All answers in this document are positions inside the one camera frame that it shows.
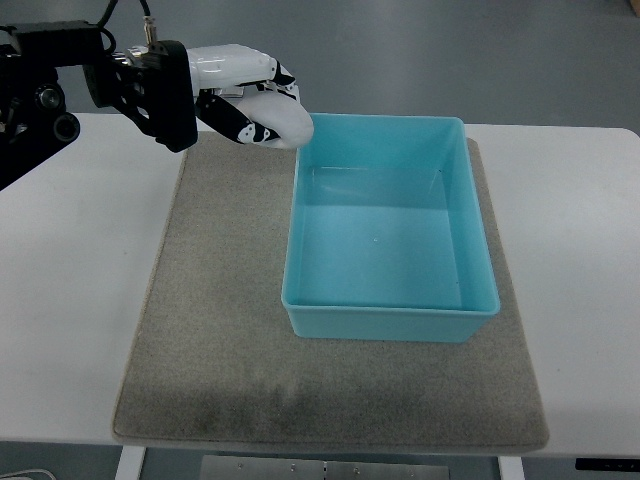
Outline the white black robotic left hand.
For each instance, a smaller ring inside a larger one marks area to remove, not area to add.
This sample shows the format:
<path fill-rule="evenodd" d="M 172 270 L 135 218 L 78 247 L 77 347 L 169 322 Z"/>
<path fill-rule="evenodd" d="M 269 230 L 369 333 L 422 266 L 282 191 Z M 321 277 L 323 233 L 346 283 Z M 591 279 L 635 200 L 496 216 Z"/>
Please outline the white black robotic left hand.
<path fill-rule="evenodd" d="M 187 54 L 197 118 L 231 141 L 243 144 L 238 135 L 250 126 L 237 109 L 244 98 L 271 91 L 301 104 L 294 76 L 265 53 L 228 44 L 193 48 Z"/>

